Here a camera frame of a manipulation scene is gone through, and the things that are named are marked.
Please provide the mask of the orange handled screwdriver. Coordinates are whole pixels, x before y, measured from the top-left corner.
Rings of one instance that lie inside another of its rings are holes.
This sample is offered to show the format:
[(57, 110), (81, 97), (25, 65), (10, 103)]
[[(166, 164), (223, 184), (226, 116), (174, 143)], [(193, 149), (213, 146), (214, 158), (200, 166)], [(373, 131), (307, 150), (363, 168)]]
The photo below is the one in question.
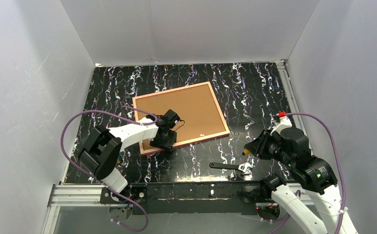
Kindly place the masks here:
[(244, 149), (244, 151), (242, 152), (242, 155), (243, 156), (248, 156), (248, 155), (250, 155), (250, 151), (247, 150), (247, 149)]

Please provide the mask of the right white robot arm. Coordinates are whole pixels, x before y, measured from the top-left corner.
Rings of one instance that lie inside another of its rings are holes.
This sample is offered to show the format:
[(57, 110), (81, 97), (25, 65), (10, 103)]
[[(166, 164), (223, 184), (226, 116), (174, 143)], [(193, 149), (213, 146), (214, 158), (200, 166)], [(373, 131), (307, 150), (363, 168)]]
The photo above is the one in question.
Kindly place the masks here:
[(339, 157), (335, 156), (338, 174), (330, 164), (312, 154), (309, 139), (303, 130), (294, 127), (291, 113), (274, 116), (272, 129), (264, 129), (244, 146), (243, 155), (263, 160), (275, 160), (287, 167), (312, 200), (320, 216), (316, 216), (291, 191), (286, 181), (277, 174), (260, 180), (257, 197), (274, 201), (287, 212), (285, 220), (293, 218), (306, 234), (356, 234), (357, 230), (347, 212), (346, 191)]

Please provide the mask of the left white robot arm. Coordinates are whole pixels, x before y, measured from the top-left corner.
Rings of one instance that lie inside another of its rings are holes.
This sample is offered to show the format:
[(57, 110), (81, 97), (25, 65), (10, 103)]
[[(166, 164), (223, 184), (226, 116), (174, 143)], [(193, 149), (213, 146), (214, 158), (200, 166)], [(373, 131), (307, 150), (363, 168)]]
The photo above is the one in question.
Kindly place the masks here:
[(75, 158), (115, 192), (122, 192), (127, 180), (116, 167), (120, 151), (144, 140), (150, 146), (171, 151), (177, 140), (173, 130), (181, 118), (171, 109), (163, 115), (146, 115), (139, 121), (114, 128), (96, 126), (81, 144)]

